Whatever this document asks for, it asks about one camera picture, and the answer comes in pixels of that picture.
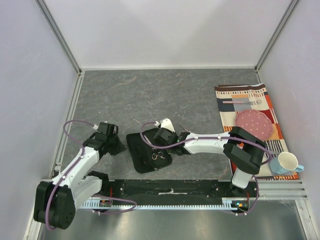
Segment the silver hair scissors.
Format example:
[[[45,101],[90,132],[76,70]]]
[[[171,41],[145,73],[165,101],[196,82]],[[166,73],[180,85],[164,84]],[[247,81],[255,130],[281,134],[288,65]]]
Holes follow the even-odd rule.
[[[147,138],[147,136],[144,135],[144,139],[152,149],[152,160],[165,159],[163,152],[153,147],[151,141]]]

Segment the black zippered tool case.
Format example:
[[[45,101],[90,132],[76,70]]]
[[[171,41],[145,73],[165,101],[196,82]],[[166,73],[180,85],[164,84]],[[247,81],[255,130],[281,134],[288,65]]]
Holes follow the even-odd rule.
[[[128,134],[126,142],[134,168],[139,174],[154,172],[172,164],[173,159],[165,149],[158,149],[163,152],[165,159],[152,160],[152,147],[143,141],[139,132]]]

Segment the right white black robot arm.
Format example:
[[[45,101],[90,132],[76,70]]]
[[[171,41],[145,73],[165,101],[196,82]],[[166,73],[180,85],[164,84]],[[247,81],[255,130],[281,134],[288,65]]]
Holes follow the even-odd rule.
[[[229,184],[229,191],[235,197],[242,196],[247,191],[251,178],[260,172],[267,150],[263,141],[238,126],[219,134],[182,132],[179,135],[161,127],[153,140],[157,146],[169,149],[179,156],[199,153],[227,156],[236,166]]]

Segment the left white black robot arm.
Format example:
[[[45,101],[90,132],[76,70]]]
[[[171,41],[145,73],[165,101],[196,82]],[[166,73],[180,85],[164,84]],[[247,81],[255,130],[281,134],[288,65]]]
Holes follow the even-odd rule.
[[[49,231],[67,229],[76,211],[91,196],[106,196],[110,185],[104,173],[88,173],[101,158],[116,156],[125,151],[117,125],[101,122],[93,124],[94,133],[80,143],[80,150],[69,165],[56,177],[42,180],[35,192],[33,219],[45,224]]]

